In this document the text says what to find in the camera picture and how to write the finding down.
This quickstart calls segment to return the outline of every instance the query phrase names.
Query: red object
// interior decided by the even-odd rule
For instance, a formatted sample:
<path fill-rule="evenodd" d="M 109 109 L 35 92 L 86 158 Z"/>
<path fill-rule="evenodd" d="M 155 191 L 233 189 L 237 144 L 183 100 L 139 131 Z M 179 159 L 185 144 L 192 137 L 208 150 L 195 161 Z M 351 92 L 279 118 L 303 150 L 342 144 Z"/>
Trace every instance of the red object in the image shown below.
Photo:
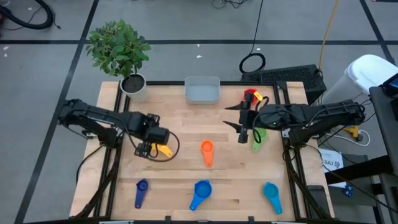
<path fill-rule="evenodd" d="M 243 93 L 243 100 L 244 100 L 244 96 L 245 96 L 246 93 L 253 93 L 254 94 L 255 92 L 257 92 L 256 89 L 247 89 L 247 90 L 245 90 L 244 93 Z M 251 104 L 255 105 L 257 100 L 258 100 L 257 97 L 254 97 L 253 102 Z"/>

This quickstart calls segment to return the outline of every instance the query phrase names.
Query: wooden table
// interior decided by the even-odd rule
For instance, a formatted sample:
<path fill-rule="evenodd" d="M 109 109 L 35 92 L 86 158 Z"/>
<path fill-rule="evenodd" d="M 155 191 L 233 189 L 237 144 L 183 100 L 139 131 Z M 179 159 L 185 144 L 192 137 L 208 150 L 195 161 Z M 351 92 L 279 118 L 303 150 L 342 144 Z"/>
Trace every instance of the wooden table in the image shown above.
<path fill-rule="evenodd" d="M 118 83 L 104 82 L 97 106 L 113 109 Z M 248 86 L 221 86 L 221 99 L 216 105 L 189 105 L 184 98 L 184 86 L 148 86 L 147 103 L 130 102 L 130 111 L 160 115 L 160 125 L 174 132 L 181 141 L 178 156 L 169 162 L 151 162 L 134 156 L 134 150 L 124 138 L 118 181 L 113 204 L 113 220 L 224 220 L 293 221 L 294 213 L 285 162 L 282 160 L 280 132 L 268 130 L 259 152 L 253 153 L 252 134 L 247 144 L 238 144 L 238 134 L 222 121 L 238 122 L 239 112 L 224 110 L 238 104 Z M 275 103 L 271 86 L 252 86 Z M 307 103 L 302 83 L 288 83 L 291 103 Z M 200 150 L 202 140 L 213 141 L 213 167 L 206 168 Z M 310 145 L 317 147 L 316 141 Z M 176 140 L 170 136 L 169 146 Z M 85 156 L 98 147 L 98 141 L 88 141 Z M 311 147 L 301 149 L 303 168 L 308 185 L 322 185 L 326 190 L 330 213 L 334 216 L 319 153 Z M 81 168 L 70 214 L 78 213 L 98 188 L 104 150 L 88 159 Z M 134 208 L 136 183 L 149 181 L 149 190 L 141 209 Z M 189 210 L 195 182 L 210 180 L 213 192 L 195 212 Z M 263 196 L 266 182 L 279 188 L 283 213 L 276 215 Z M 305 217 L 302 194 L 297 188 L 300 213 Z M 105 208 L 107 193 L 104 194 Z"/>

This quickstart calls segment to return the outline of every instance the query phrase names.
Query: black metal frame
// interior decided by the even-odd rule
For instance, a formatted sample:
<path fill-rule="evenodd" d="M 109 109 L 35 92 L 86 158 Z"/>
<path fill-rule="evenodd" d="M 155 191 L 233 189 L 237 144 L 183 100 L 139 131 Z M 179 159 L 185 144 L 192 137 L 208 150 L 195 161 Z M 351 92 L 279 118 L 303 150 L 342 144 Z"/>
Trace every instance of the black metal frame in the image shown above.
<path fill-rule="evenodd" d="M 149 81 L 147 82 L 147 85 L 184 85 L 184 81 Z M 242 86 L 242 85 L 247 85 L 247 86 L 253 86 L 253 83 L 246 83 L 246 82 L 240 82 L 240 81 L 230 81 L 230 82 L 221 82 L 221 85 L 237 85 L 237 86 Z M 280 100 L 280 95 L 279 95 L 279 89 L 282 90 L 284 94 L 284 101 L 285 103 L 290 103 L 290 98 L 289 98 L 289 93 L 287 91 L 287 84 L 286 82 L 266 82 L 266 83 L 256 83 L 256 85 L 264 85 L 264 86 L 272 86 L 274 89 L 274 96 L 275 96 L 275 103 L 281 104 Z M 114 110 L 119 111 L 119 107 L 121 104 L 121 90 L 120 87 L 118 86 L 118 93 L 116 94 L 116 99 L 115 99 L 115 106 Z M 123 111 L 128 111 L 129 109 L 129 103 L 130 99 L 128 97 L 125 98 L 124 100 L 124 108 Z M 281 138 L 282 138 L 282 144 L 284 147 L 285 151 L 290 150 L 290 144 L 289 140 L 284 138 L 282 133 L 281 133 Z M 120 157 L 121 157 L 121 150 L 122 150 L 122 145 L 120 144 L 119 148 L 116 149 L 106 149 L 105 152 L 105 157 L 104 157 L 104 164 L 103 168 L 101 171 L 101 179 L 100 179 L 100 186 L 104 184 L 104 180 L 107 177 L 108 173 L 108 168 L 109 168 L 109 163 L 111 162 L 111 151 L 116 150 L 115 153 L 115 159 L 114 159 L 114 164 L 116 163 L 119 165 Z M 300 150 L 296 149 L 294 150 L 295 154 L 295 161 L 296 161 L 296 168 L 297 168 L 297 173 L 300 177 L 300 181 L 306 185 L 305 181 L 305 173 L 303 169 L 303 164 L 301 160 L 301 155 L 300 155 Z M 290 154 L 286 153 L 285 154 L 285 161 L 286 161 L 286 166 L 288 167 L 291 163 L 291 158 Z M 112 208 L 113 208 L 113 201 L 114 201 L 114 193 L 116 190 L 116 182 L 118 178 L 118 167 L 115 170 L 116 173 L 111 179 L 110 182 L 110 187 L 109 187 L 109 195 L 108 195 L 108 201 L 106 204 L 106 211 L 105 211 L 105 216 L 100 216 L 100 210 L 101 210 L 101 203 L 102 203 L 102 197 L 99 198 L 97 201 L 95 207 L 94 207 L 94 212 L 93 212 L 93 217 L 87 218 L 80 218 L 80 217 L 71 217 L 71 219 L 68 220 L 54 220 L 54 221 L 46 221 L 46 222 L 35 222 L 35 224 L 48 224 L 48 223 L 56 223 L 56 224 L 62 224 L 62 223 L 79 223 L 79 224 L 89 224 L 89 223 L 99 223 L 103 221 L 111 221 L 111 213 L 112 213 Z M 300 207 L 299 207 L 299 201 L 297 198 L 297 191 L 296 191 L 296 183 L 294 180 L 291 178 L 291 176 L 288 175 L 289 179 L 289 188 L 290 188 L 290 194 L 292 196 L 292 205 L 293 205 L 293 210 L 294 210 L 294 216 L 295 216 L 295 221 L 296 222 L 302 222 L 302 223 L 340 223 L 340 224 L 358 224 L 355 222 L 341 222 L 338 220 L 321 220 L 321 219 L 311 219 L 311 218 L 302 218 L 300 216 Z M 307 199 L 303 197 L 304 199 L 304 205 L 305 205 L 305 211 L 308 216 L 309 214 L 309 203 L 307 202 Z M 170 216 L 166 216 L 165 220 L 135 220 L 134 223 L 164 223 L 164 224 L 171 224 L 171 223 L 181 223 L 181 224 L 191 224 L 191 223 L 203 223 L 204 221 L 172 221 Z M 217 224 L 217 223 L 235 223 L 235 224 L 243 224 L 243 223 L 249 223 L 249 224 L 255 224 L 255 223 L 273 223 L 273 222 L 257 222 L 254 220 L 254 217 L 248 217 L 247 221 L 233 221 L 233 222 L 213 222 L 209 221 L 212 224 Z"/>

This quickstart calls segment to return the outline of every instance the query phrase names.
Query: white plastic container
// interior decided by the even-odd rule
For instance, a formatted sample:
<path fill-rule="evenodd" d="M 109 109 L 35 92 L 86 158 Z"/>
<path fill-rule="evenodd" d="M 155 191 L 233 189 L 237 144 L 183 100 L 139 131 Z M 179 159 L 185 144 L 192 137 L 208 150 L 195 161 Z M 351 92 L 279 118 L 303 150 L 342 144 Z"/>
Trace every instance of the white plastic container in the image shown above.
<path fill-rule="evenodd" d="M 323 96 L 322 104 L 336 103 L 369 94 L 369 88 L 379 86 L 398 73 L 398 67 L 375 55 L 363 55 L 348 65 L 344 75 Z"/>
<path fill-rule="evenodd" d="M 220 100 L 221 81 L 218 77 L 187 77 L 185 98 L 190 104 L 215 104 Z"/>

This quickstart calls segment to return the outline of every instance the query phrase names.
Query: green object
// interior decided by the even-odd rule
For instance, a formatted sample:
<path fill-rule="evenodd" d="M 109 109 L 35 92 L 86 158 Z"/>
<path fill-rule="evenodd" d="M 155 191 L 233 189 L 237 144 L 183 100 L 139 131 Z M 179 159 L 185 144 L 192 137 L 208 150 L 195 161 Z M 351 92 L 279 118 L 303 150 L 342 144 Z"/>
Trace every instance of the green object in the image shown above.
<path fill-rule="evenodd" d="M 107 22 L 105 26 L 90 32 L 90 45 L 86 47 L 95 63 L 106 74 L 129 77 L 142 67 L 142 61 L 149 57 L 144 51 L 150 50 L 143 36 L 138 36 L 130 24 L 123 20 Z"/>
<path fill-rule="evenodd" d="M 260 137 L 261 137 L 261 142 L 257 143 L 254 139 L 253 139 L 253 147 L 252 147 L 252 151 L 253 152 L 258 152 L 260 149 L 261 144 L 266 140 L 267 137 L 267 129 L 264 128 L 256 128 L 256 130 L 259 132 Z"/>

